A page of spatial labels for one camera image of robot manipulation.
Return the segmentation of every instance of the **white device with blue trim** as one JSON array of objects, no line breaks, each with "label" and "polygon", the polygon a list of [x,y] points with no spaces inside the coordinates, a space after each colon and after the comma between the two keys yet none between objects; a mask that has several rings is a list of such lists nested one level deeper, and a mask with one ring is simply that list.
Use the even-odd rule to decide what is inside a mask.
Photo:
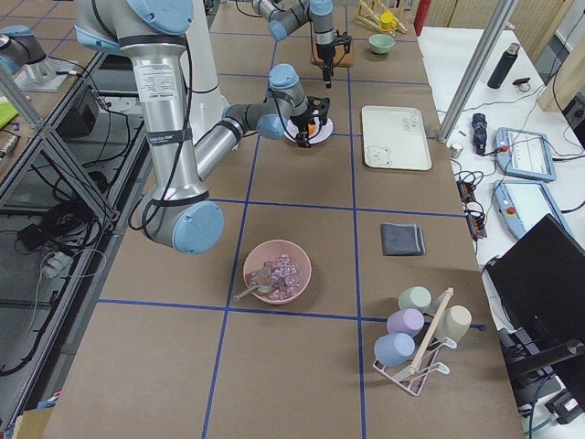
[{"label": "white device with blue trim", "polygon": [[495,134],[497,163],[507,176],[532,180],[557,179],[545,134],[499,128]]},{"label": "white device with blue trim", "polygon": [[494,196],[506,226],[518,239],[548,213],[571,233],[547,185],[541,181],[502,180],[495,184]]}]

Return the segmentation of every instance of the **black cylinder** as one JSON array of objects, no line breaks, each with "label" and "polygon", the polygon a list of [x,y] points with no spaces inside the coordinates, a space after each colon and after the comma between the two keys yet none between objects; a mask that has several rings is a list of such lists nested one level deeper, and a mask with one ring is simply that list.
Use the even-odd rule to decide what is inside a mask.
[{"label": "black cylinder", "polygon": [[487,86],[491,89],[499,89],[504,82],[505,77],[507,76],[510,69],[512,69],[512,64],[518,58],[518,50],[520,49],[520,45],[517,43],[512,43],[508,50],[502,54],[502,58],[495,66],[494,72],[490,77],[490,80],[487,82]]}]

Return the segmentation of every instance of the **white tray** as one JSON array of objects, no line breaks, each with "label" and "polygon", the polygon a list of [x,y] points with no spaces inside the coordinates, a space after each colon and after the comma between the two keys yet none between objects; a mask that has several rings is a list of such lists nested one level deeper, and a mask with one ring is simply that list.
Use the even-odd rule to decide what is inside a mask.
[{"label": "white tray", "polygon": [[362,108],[364,161],[383,169],[428,171],[431,155],[422,115],[416,108]]}]

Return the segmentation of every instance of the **black monitor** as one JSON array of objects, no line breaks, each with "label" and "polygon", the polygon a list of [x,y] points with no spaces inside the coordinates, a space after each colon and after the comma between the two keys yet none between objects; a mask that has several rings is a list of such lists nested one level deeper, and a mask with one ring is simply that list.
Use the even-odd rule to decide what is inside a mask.
[{"label": "black monitor", "polygon": [[[585,342],[585,251],[551,215],[486,269],[511,323],[538,349]],[[585,355],[553,370],[585,407]]]}]

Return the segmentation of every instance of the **wooden stick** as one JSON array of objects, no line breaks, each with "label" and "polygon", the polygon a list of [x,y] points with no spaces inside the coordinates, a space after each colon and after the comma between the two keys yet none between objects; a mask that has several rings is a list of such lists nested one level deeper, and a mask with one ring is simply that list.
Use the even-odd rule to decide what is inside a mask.
[{"label": "wooden stick", "polygon": [[420,348],[419,348],[419,350],[417,350],[417,353],[415,354],[414,359],[412,360],[412,363],[410,363],[410,366],[409,366],[409,374],[410,375],[414,375],[415,373],[417,373],[419,371],[420,362],[422,361],[422,357],[424,356],[424,353],[426,352],[427,348],[429,347],[429,344],[431,343],[432,337],[435,335],[435,331],[437,330],[437,325],[439,325],[439,320],[441,320],[442,314],[445,312],[445,309],[447,309],[447,304],[449,304],[449,301],[453,297],[453,289],[451,287],[447,288],[445,290],[444,294],[445,294],[445,296],[442,298],[441,304],[437,308],[437,312],[435,313],[435,317],[432,319],[432,322],[429,325],[429,329],[427,330],[427,333],[425,334],[424,338],[422,339],[422,343],[420,343]]}]

